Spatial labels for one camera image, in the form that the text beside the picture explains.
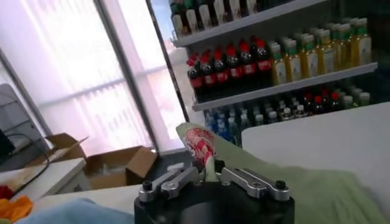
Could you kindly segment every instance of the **black machine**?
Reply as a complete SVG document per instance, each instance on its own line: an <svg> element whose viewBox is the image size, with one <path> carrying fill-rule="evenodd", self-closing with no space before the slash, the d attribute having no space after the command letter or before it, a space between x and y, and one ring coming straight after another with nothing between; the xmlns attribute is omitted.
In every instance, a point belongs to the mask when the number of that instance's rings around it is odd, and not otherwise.
<svg viewBox="0 0 390 224"><path fill-rule="evenodd" d="M204 182L196 167L145 181L134 202L136 224L294 223L294 199L284 181L249 169L220 167Z"/></svg>

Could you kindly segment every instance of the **printed label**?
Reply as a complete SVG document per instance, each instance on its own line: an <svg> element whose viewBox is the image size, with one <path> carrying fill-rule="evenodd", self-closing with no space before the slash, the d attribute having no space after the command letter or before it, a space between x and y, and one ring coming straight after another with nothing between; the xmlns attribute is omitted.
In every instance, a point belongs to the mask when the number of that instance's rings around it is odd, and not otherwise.
<svg viewBox="0 0 390 224"><path fill-rule="evenodd" d="M224 0L214 0L214 9L217 15L218 24L226 23L226 11Z"/></svg>
<svg viewBox="0 0 390 224"><path fill-rule="evenodd" d="M202 87L202 78L198 77L195 79L190 79L190 84L194 89Z"/></svg>
<svg viewBox="0 0 390 224"><path fill-rule="evenodd" d="M360 65L371 62L371 38L364 38L359 41Z"/></svg>
<svg viewBox="0 0 390 224"><path fill-rule="evenodd" d="M257 63L258 65L258 68L260 71L269 71L271 70L271 61L270 60L266 60L266 61L259 61Z"/></svg>
<svg viewBox="0 0 390 224"><path fill-rule="evenodd" d="M284 62L279 62L275 65L276 70L276 78L278 80L279 84L284 84L287 82L287 75L286 75L286 66Z"/></svg>
<svg viewBox="0 0 390 224"><path fill-rule="evenodd" d="M241 8L239 0L229 0L230 8L232 10L233 20L241 19Z"/></svg>
<svg viewBox="0 0 390 224"><path fill-rule="evenodd" d="M175 28L177 37L183 37L184 36L183 22L182 22L182 18L180 17L180 15L174 15L172 17L172 23L173 23L173 26Z"/></svg>
<svg viewBox="0 0 390 224"><path fill-rule="evenodd" d="M312 53L308 56L308 64L309 64L309 77L315 77L318 75L318 56L316 53Z"/></svg>
<svg viewBox="0 0 390 224"><path fill-rule="evenodd" d="M243 69L242 68L232 68L230 70L230 74L232 75L232 78L240 78L243 76Z"/></svg>
<svg viewBox="0 0 390 224"><path fill-rule="evenodd" d="M246 0L246 5L248 6L248 12L250 15L257 13L256 0Z"/></svg>
<svg viewBox="0 0 390 224"><path fill-rule="evenodd" d="M199 13L200 13L200 17L202 18L202 22L203 22L205 29L212 28L210 11L208 10L208 5L201 5L199 7Z"/></svg>
<svg viewBox="0 0 390 224"><path fill-rule="evenodd" d="M216 81L217 81L217 76L215 74L205 76L206 85L214 85Z"/></svg>
<svg viewBox="0 0 390 224"><path fill-rule="evenodd" d="M293 58L290 61L291 64L291 77L293 81L298 81L301 79L301 73L300 73L300 60L299 58Z"/></svg>
<svg viewBox="0 0 390 224"><path fill-rule="evenodd" d="M217 80L219 83L226 82L229 79L227 71L217 73Z"/></svg>
<svg viewBox="0 0 390 224"><path fill-rule="evenodd" d="M187 10L185 15L187 17L188 24L190 25L190 29L191 29L192 33L198 32L199 28L197 26L195 10L193 10L193 9Z"/></svg>
<svg viewBox="0 0 390 224"><path fill-rule="evenodd" d="M251 64L251 65L244 65L244 74L245 75L252 75L256 71L256 65Z"/></svg>
<svg viewBox="0 0 390 224"><path fill-rule="evenodd" d="M327 49L323 51L325 73L335 71L335 50Z"/></svg>

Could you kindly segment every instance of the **red label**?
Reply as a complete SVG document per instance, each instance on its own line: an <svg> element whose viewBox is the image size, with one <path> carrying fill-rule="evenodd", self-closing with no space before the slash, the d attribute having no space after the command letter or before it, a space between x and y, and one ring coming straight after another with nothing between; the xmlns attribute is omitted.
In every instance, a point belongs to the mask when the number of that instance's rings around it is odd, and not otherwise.
<svg viewBox="0 0 390 224"><path fill-rule="evenodd" d="M271 61L265 60L265 61L259 61L257 63L259 70L261 71L268 71L271 70Z"/></svg>
<svg viewBox="0 0 390 224"><path fill-rule="evenodd" d="M245 75L252 75L256 71L256 64L244 65L243 67Z"/></svg>
<svg viewBox="0 0 390 224"><path fill-rule="evenodd" d="M226 82L229 78L227 71L217 73L217 80L219 83Z"/></svg>
<svg viewBox="0 0 390 224"><path fill-rule="evenodd" d="M190 79L190 84L194 89L199 88L202 86L202 78L198 77L195 79Z"/></svg>
<svg viewBox="0 0 390 224"><path fill-rule="evenodd" d="M239 68L232 68L230 70L230 74L232 75L232 78L240 78L243 76L243 69L241 67Z"/></svg>
<svg viewBox="0 0 390 224"><path fill-rule="evenodd" d="M211 74L205 76L205 83L206 85L214 85L217 82L217 75Z"/></svg>

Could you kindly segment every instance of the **red-capped bottle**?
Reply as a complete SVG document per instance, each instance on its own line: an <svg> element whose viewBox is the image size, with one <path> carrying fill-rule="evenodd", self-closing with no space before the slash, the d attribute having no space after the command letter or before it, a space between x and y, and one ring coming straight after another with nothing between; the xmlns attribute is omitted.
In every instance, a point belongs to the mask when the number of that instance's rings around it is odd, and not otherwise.
<svg viewBox="0 0 390 224"><path fill-rule="evenodd" d="M217 76L214 72L212 65L210 64L209 54L203 54L200 60L200 70L204 79L205 86L203 88L206 100L214 99L217 96Z"/></svg>
<svg viewBox="0 0 390 224"><path fill-rule="evenodd" d="M271 54L267 51L265 42L262 39L256 40L256 61L259 72L259 82L261 88L272 86Z"/></svg>
<svg viewBox="0 0 390 224"><path fill-rule="evenodd" d="M222 57L221 47L217 47L214 52L214 70L217 75L219 95L223 96L229 88L229 72Z"/></svg>
<svg viewBox="0 0 390 224"><path fill-rule="evenodd" d="M243 68L241 67L241 63L239 62L239 59L237 57L236 50L234 48L233 44L229 44L227 46L227 67L229 70L230 78L231 78L231 93L238 93L241 92L243 89L245 89L244 84L244 74L243 74Z"/></svg>
<svg viewBox="0 0 390 224"><path fill-rule="evenodd" d="M255 57L250 53L249 44L245 40L239 42L240 60L243 67L244 78L246 79L246 87L253 89L257 87L258 76L256 70Z"/></svg>
<svg viewBox="0 0 390 224"><path fill-rule="evenodd" d="M192 57L187 61L188 66L190 69L187 72L187 76L190 80L190 84L192 88L194 89L195 97L198 101L203 101L203 77L199 73L199 71L195 67L195 60L196 57Z"/></svg>

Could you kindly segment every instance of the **store shelf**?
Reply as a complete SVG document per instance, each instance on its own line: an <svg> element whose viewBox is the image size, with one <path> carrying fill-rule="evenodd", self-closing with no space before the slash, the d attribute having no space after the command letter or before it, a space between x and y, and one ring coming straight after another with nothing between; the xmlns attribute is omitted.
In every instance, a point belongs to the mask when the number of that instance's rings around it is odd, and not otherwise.
<svg viewBox="0 0 390 224"><path fill-rule="evenodd" d="M275 18L325 1L328 0L293 0L286 4L273 7L257 14L243 17L236 21L225 23L220 26L213 27L212 29L203 30L187 37L180 38L178 40L173 41L173 44L175 45L175 47L187 47L193 43L197 43L199 41L206 40L211 37L216 37L224 33L229 33L233 30L260 23L268 19Z"/></svg>
<svg viewBox="0 0 390 224"><path fill-rule="evenodd" d="M333 72L326 75L320 75L310 79L304 79L297 82L287 83L284 85L279 85L266 89L259 89L256 91L242 93L231 97L225 97L218 100L212 100L204 103L195 103L193 105L194 111L202 111L207 109L212 109L216 107L222 107L230 105L233 103L239 103L247 100L253 100L261 97L272 96L279 93L284 93L296 89L301 89L308 86L323 84L327 82L332 82L335 80L345 79L357 75L366 74L373 72L378 67L378 63L370 63L368 65L363 65L343 71Z"/></svg>

